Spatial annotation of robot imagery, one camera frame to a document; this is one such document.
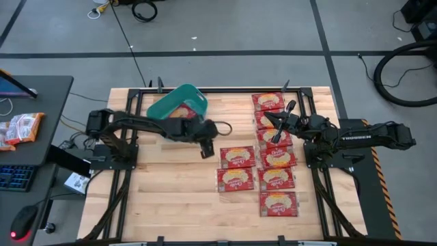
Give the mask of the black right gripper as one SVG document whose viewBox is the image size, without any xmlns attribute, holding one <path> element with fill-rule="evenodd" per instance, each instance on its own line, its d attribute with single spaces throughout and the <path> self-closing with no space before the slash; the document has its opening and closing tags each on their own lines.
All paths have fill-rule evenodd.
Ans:
<svg viewBox="0 0 437 246">
<path fill-rule="evenodd" d="M 273 128 L 278 130 L 277 135 L 272 140 L 274 143 L 278 142 L 282 131 L 295 135 L 299 139 L 309 140 L 309 135 L 304 131 L 305 124 L 303 120 L 305 118 L 292 113 L 295 106 L 296 101 L 291 100 L 288 102 L 285 111 L 264 113 L 264 116 L 270 121 Z"/>
</svg>

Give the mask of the red popcorn bag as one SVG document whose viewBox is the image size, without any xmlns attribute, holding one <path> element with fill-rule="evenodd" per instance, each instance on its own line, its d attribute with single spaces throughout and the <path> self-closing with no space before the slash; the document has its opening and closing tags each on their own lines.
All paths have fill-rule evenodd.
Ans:
<svg viewBox="0 0 437 246">
<path fill-rule="evenodd" d="M 280 148 L 292 146 L 292 137 L 289 133 L 282 131 L 281 136 L 277 143 L 272 140 L 277 135 L 277 129 L 264 129 L 256 132 L 257 142 L 261 150 L 267 150 L 270 148 Z"/>
<path fill-rule="evenodd" d="M 261 217 L 297 217 L 298 196 L 292 191 L 260 192 L 259 213 Z"/>
<path fill-rule="evenodd" d="M 293 167 L 297 165 L 294 149 L 291 146 L 269 148 L 260 151 L 264 169 Z"/>
<path fill-rule="evenodd" d="M 174 111 L 169 114 L 170 118 L 193 118 L 197 113 L 192 110 L 188 105 L 182 103 Z"/>
<path fill-rule="evenodd" d="M 253 167 L 255 164 L 255 149 L 253 146 L 220 149 L 220 166 L 222 169 Z"/>
<path fill-rule="evenodd" d="M 281 113 L 283 109 L 267 110 L 268 113 Z M 254 113 L 255 125 L 258 131 L 274 128 L 271 121 L 264 115 L 266 111 L 256 111 Z"/>
<path fill-rule="evenodd" d="M 261 191 L 292 189 L 296 186 L 291 167 L 259 169 L 258 176 Z"/>
<path fill-rule="evenodd" d="M 218 169 L 216 188 L 219 193 L 254 190 L 254 177 L 251 168 Z"/>
<path fill-rule="evenodd" d="M 282 109 L 285 106 L 281 92 L 253 94 L 251 98 L 255 111 Z"/>
</svg>

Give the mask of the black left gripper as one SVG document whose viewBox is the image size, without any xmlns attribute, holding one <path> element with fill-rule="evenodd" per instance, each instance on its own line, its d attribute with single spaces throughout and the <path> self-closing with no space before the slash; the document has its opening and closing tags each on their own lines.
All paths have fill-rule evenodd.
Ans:
<svg viewBox="0 0 437 246">
<path fill-rule="evenodd" d="M 212 139 L 214 139 L 218 134 L 219 132 L 216 124 L 212 120 L 205 120 L 194 127 L 193 141 L 200 143 L 201 157 L 203 159 L 214 156 L 214 145 Z"/>
</svg>

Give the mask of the black computer mouse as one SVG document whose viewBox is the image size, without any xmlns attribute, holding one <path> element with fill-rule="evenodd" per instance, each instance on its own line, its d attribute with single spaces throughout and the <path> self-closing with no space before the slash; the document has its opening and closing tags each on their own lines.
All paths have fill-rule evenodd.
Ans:
<svg viewBox="0 0 437 246">
<path fill-rule="evenodd" d="M 35 217 L 38 213 L 36 205 L 23 207 L 15 216 L 10 227 L 11 239 L 18 241 L 29 233 Z"/>
</svg>

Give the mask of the black desk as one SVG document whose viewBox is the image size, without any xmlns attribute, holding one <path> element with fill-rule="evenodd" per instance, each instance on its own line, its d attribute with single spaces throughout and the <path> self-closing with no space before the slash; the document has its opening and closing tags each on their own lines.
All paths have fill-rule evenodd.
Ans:
<svg viewBox="0 0 437 246">
<path fill-rule="evenodd" d="M 0 191 L 0 246 L 31 246 L 43 218 L 46 202 L 51 194 L 57 174 L 55 163 L 47 163 L 46 156 L 72 86 L 71 76 L 18 76 L 23 85 L 38 92 L 37 98 L 13 98 L 11 115 L 1 118 L 8 121 L 22 113 L 45 113 L 34 142 L 20 143 L 15 151 L 0 151 L 0 165 L 34 165 L 38 168 L 28 192 Z M 10 227 L 18 212 L 25 206 L 38 205 L 35 221 L 25 238 L 14 241 Z"/>
</svg>

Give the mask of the teal plastic basket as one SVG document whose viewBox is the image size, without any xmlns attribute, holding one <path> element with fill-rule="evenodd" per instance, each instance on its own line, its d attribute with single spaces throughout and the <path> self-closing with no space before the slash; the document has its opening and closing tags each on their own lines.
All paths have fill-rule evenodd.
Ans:
<svg viewBox="0 0 437 246">
<path fill-rule="evenodd" d="M 147 109 L 147 117 L 155 119 L 168 118 L 179 106 L 185 105 L 196 115 L 204 117 L 208 108 L 206 97 L 191 84 L 181 85 Z"/>
</svg>

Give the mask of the black equipment case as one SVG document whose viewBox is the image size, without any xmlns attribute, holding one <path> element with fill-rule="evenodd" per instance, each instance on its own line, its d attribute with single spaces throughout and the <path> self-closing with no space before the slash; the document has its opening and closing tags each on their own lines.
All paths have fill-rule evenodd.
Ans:
<svg viewBox="0 0 437 246">
<path fill-rule="evenodd" d="M 407 0 L 401 13 L 416 41 L 437 39 L 437 0 Z"/>
</svg>

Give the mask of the orange snack bag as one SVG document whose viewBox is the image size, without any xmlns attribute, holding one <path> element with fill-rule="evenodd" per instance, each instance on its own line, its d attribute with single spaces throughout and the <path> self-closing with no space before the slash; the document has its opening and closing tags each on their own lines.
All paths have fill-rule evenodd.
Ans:
<svg viewBox="0 0 437 246">
<path fill-rule="evenodd" d="M 5 134 L 5 142 L 8 145 L 16 145 L 24 142 L 34 142 L 44 113 L 23 113 L 15 115 L 8 126 Z"/>
<path fill-rule="evenodd" d="M 6 133 L 10 123 L 0 122 L 0 151 L 15 151 L 15 147 L 6 143 Z"/>
</svg>

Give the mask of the black flat panel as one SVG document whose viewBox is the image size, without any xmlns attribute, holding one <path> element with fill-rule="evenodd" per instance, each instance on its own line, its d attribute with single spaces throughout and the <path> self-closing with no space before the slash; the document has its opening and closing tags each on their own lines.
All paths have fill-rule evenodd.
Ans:
<svg viewBox="0 0 437 246">
<path fill-rule="evenodd" d="M 58 166 L 68 169 L 71 172 L 90 178 L 91 163 L 85 159 L 76 157 L 61 148 L 51 146 L 46 155 L 47 163 L 55 163 Z"/>
</svg>

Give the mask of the small white box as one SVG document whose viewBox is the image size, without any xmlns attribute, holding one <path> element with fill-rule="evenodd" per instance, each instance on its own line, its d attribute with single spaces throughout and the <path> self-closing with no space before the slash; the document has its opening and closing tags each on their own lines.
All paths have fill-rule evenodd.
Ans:
<svg viewBox="0 0 437 246">
<path fill-rule="evenodd" d="M 64 186 L 75 193 L 85 195 L 90 179 L 76 173 L 71 173 L 64 182 Z"/>
</svg>

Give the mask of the black hazard-striped floor mat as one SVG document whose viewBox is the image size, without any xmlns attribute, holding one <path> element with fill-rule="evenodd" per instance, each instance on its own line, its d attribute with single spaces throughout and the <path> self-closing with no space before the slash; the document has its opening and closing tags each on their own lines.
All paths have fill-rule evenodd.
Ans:
<svg viewBox="0 0 437 246">
<path fill-rule="evenodd" d="M 333 169 L 337 205 L 348 221 L 369 238 L 401 239 L 399 224 L 376 148 L 342 150 L 349 174 Z"/>
</svg>

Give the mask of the black keyboard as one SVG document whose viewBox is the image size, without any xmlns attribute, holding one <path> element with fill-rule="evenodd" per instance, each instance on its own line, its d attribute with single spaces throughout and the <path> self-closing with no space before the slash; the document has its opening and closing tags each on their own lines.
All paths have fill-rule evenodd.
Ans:
<svg viewBox="0 0 437 246">
<path fill-rule="evenodd" d="M 38 166 L 0 165 L 0 191 L 28 192 Z"/>
</svg>

